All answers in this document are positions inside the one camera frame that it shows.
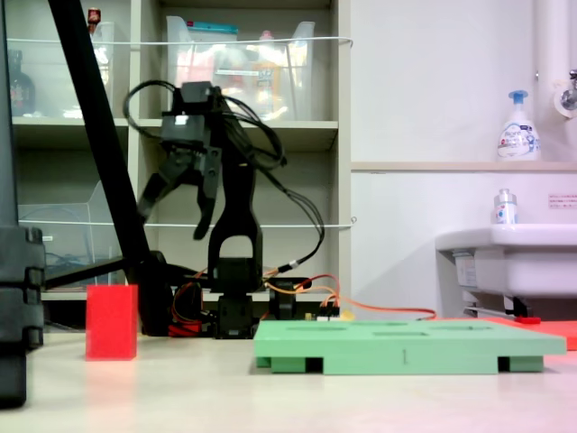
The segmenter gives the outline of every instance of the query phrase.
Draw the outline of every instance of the pipe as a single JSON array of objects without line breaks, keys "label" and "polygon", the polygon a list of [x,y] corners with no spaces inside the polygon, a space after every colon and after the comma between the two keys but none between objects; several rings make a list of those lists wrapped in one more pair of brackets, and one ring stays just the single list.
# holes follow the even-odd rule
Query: pipe
[{"label": "pipe", "polygon": [[535,0],[536,8],[536,120],[552,126],[572,114],[555,106],[568,88],[571,56],[570,0]]}]

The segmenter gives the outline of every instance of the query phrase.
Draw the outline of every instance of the green tray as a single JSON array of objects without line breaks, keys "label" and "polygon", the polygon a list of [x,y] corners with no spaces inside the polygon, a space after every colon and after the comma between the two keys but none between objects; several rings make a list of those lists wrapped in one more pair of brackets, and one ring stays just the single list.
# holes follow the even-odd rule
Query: green tray
[{"label": "green tray", "polygon": [[479,374],[542,372],[565,339],[497,323],[264,320],[254,338],[257,367],[273,373]]}]

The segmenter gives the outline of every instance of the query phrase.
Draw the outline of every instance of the faucet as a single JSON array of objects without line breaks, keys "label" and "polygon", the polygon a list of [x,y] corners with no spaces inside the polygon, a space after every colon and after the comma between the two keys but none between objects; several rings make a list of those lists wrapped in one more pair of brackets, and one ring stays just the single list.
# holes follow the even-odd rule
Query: faucet
[{"label": "faucet", "polygon": [[565,110],[577,109],[577,69],[569,71],[569,78],[572,82],[572,89],[565,90],[561,95],[561,105]]}]

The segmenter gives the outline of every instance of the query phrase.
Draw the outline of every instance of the blue pump cap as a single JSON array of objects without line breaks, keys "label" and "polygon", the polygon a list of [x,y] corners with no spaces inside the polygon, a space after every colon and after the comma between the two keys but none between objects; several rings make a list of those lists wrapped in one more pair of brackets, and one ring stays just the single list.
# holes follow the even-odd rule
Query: blue pump cap
[{"label": "blue pump cap", "polygon": [[515,90],[508,94],[508,97],[513,99],[514,104],[523,104],[523,99],[528,96],[529,94],[525,90]]}]

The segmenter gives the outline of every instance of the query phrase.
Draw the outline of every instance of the shelf board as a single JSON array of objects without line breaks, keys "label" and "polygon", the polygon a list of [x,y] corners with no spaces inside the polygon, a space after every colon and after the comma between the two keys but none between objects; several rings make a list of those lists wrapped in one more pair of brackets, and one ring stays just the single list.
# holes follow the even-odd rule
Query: shelf board
[{"label": "shelf board", "polygon": [[41,299],[46,300],[87,300],[85,291],[43,291]]},{"label": "shelf board", "polygon": [[[328,293],[303,293],[297,295],[297,302],[322,302],[328,296]],[[204,293],[203,300],[205,302],[217,302],[220,297],[219,293]],[[41,293],[41,299],[47,300],[87,300],[87,293],[85,291],[44,291]],[[266,291],[260,293],[253,293],[252,300],[254,302],[268,302],[269,293]]]},{"label": "shelf board", "polygon": [[[141,126],[160,132],[160,119],[141,119]],[[338,133],[338,122],[331,121],[273,121],[266,125],[274,129],[287,152],[326,152],[332,149]],[[266,136],[251,124],[243,124],[255,146],[269,149]]]},{"label": "shelf board", "polygon": [[[126,151],[128,124],[115,119],[116,133]],[[19,149],[88,150],[83,119],[51,117],[13,117],[14,138]]]},{"label": "shelf board", "polygon": [[448,162],[363,162],[351,163],[353,172],[577,172],[577,161],[448,161]]},{"label": "shelf board", "polygon": [[332,0],[160,0],[160,4],[173,7],[212,9],[328,9]]}]

